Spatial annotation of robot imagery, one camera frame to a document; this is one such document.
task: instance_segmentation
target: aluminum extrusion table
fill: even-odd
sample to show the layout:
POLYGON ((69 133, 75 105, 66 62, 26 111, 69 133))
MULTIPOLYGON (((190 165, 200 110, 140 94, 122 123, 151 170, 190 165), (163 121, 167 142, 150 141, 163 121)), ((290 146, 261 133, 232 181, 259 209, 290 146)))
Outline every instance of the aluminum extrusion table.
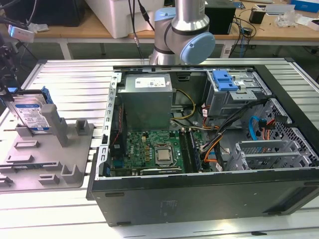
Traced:
MULTIPOLYGON (((319 128, 319 89, 296 63, 285 59, 208 59, 209 65, 264 64, 319 128)), ((100 145, 106 98, 113 66, 148 65, 148 61, 62 60, 38 64, 23 87, 50 90, 61 117, 67 123, 77 118, 95 125, 86 173, 90 173, 93 153, 100 145)), ((5 157, 16 132, 16 121, 6 110, 0 117, 0 157, 5 157)), ((110 228, 95 201, 87 201, 86 187, 71 191, 13 193, 0 195, 0 237, 6 238, 251 238, 264 232, 263 239, 319 238, 319 198, 289 216, 141 225, 110 228)))

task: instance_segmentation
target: power supply label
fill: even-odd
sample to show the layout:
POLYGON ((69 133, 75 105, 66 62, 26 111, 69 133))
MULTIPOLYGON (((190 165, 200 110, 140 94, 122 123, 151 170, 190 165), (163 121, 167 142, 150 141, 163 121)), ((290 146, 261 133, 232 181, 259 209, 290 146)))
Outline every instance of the power supply label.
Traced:
POLYGON ((32 130, 49 130, 49 123, 41 114, 41 107, 38 104, 17 104, 16 111, 23 123, 32 130))
POLYGON ((135 88, 166 87, 164 77, 138 77, 135 79, 135 88))

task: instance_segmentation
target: table leg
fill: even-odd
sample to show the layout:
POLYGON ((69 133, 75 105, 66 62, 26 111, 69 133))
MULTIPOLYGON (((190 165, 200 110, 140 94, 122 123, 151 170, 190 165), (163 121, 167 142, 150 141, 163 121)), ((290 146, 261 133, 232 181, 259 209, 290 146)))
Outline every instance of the table leg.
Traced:
POLYGON ((276 51, 274 52, 274 56, 278 56, 283 46, 278 46, 276 51))
POLYGON ((233 47, 233 43, 225 42, 221 50, 220 58, 229 58, 229 54, 232 47, 233 47))
POLYGON ((104 45, 104 43, 100 43, 100 48, 101 48, 102 55, 105 55, 106 52, 105 52, 105 45, 104 45))
POLYGON ((59 41, 59 44, 61 47, 62 54, 64 56, 64 60, 72 60, 73 55, 69 49, 68 42, 66 40, 63 40, 63 41, 59 41))

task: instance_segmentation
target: wire bundle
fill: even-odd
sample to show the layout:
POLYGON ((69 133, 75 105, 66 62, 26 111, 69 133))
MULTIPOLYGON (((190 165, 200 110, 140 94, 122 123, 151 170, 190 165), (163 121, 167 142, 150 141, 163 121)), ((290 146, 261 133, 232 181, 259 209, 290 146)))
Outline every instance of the wire bundle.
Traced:
POLYGON ((238 42, 239 42, 239 40, 240 40, 240 38, 241 38, 240 52, 236 52, 236 53, 240 53, 240 57, 244 57, 245 54, 246 54, 246 51, 247 51, 247 49, 248 49, 249 42, 250 42, 250 40, 256 35, 257 29, 256 29, 256 27, 255 27, 253 24, 251 24, 250 22, 248 22, 248 21, 246 21, 246 20, 243 20, 243 19, 241 19, 241 18, 239 18, 239 17, 236 17, 236 16, 234 17, 234 19, 235 19, 235 21, 233 21, 233 23, 238 26, 239 35, 238 35, 238 39, 237 39, 237 41, 236 41, 236 43, 235 43, 233 49, 230 51, 229 56, 231 56, 231 54, 232 54, 233 52, 236 52, 236 51, 235 51, 235 48, 237 47, 238 42), (249 25, 251 25, 251 26, 254 28, 254 32, 253 32, 251 35, 248 35, 248 34, 244 33, 244 30, 243 30, 241 21, 248 23, 249 25), (244 37, 246 37, 246 38, 248 39, 248 41, 247 41, 247 46, 246 46, 245 51, 242 52, 242 49, 243 49, 243 47, 244 47, 244 46, 243 46, 243 45, 244 45, 244 44, 243 44, 243 43, 244 43, 244 37))
POLYGON ((268 100, 269 100, 268 98, 264 98, 264 99, 261 99, 261 100, 252 101, 252 102, 244 105, 242 108, 240 108, 235 113, 233 113, 231 116, 229 116, 222 123, 222 125, 219 127, 219 129, 217 130, 216 137, 211 141, 211 142, 216 142, 216 144, 214 143, 213 146, 210 147, 210 149, 208 150, 207 153, 209 154, 209 152, 214 148, 215 155, 216 155, 216 160, 222 166, 223 169, 225 168, 225 165, 224 165, 223 159, 221 157, 220 144, 219 144, 219 141, 221 140, 221 136, 226 131, 226 129, 228 127, 230 127, 235 121, 239 120, 246 113, 246 111, 248 109, 250 109, 251 107, 257 106, 257 105, 263 105, 268 100))

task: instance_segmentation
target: black box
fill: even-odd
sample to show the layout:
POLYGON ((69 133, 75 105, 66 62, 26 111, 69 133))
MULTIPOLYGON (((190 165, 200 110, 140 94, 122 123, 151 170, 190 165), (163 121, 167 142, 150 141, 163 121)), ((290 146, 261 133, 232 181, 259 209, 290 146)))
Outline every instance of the black box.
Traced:
MULTIPOLYGON (((5 5, 12 0, 0 0, 5 5)), ((22 0, 5 9, 5 14, 12 20, 25 22, 33 10, 34 0, 22 0)), ((79 26, 85 13, 84 0, 38 0, 32 23, 79 26)))
POLYGON ((236 7, 229 0, 206 0, 205 14, 209 17, 209 32, 214 35, 228 35, 236 7))
POLYGON ((252 10, 251 14, 250 14, 250 17, 249 17, 250 23, 261 24, 263 19, 264 19, 265 13, 266 13, 265 11, 252 10))

